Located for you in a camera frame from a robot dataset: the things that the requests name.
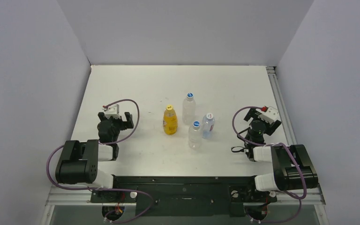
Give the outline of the yellow juice bottle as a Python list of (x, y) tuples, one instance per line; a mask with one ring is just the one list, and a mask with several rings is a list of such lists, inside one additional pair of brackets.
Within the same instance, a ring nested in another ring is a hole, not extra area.
[(163, 115), (163, 129), (167, 135), (173, 135), (177, 132), (178, 118), (174, 107), (171, 111), (165, 109)]

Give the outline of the tall clear bottle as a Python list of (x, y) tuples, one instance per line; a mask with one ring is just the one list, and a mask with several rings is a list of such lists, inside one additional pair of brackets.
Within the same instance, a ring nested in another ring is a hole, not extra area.
[(185, 98), (182, 103), (182, 121), (185, 125), (191, 125), (195, 118), (196, 102), (194, 97)]

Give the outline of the yellow bottle cap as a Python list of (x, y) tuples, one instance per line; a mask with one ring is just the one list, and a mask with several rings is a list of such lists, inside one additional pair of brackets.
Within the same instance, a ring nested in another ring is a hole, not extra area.
[(166, 110), (168, 110), (168, 111), (173, 110), (173, 106), (172, 106), (172, 105), (167, 105), (167, 106), (166, 106)]

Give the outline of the blue white cap tall bottle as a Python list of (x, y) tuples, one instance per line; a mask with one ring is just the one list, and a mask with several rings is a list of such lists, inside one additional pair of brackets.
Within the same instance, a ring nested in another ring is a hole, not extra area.
[(194, 97), (193, 93), (190, 92), (190, 93), (187, 94), (187, 98), (191, 99), (193, 97)]

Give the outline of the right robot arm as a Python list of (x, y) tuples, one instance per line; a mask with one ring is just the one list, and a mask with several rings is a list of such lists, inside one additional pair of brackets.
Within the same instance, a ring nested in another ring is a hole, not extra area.
[(272, 165), (271, 172), (255, 176), (254, 182), (246, 186), (247, 197), (258, 200), (267, 191), (289, 193), (298, 189), (306, 195), (308, 189), (316, 188), (318, 175), (304, 145), (266, 143), (264, 139), (282, 124), (279, 111), (271, 106), (247, 106), (246, 109), (244, 121), (248, 121), (249, 126), (242, 131), (234, 129), (237, 138), (244, 142), (241, 152), (252, 162)]

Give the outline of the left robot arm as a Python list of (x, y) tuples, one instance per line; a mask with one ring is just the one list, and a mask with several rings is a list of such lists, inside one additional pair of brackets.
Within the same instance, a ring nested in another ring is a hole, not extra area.
[(133, 115), (124, 115), (125, 120), (117, 113), (99, 112), (98, 139), (65, 142), (55, 171), (59, 184), (103, 189), (103, 196), (111, 202), (120, 198), (121, 188), (114, 184), (114, 176), (99, 170), (98, 163), (118, 158), (120, 132), (134, 128)]

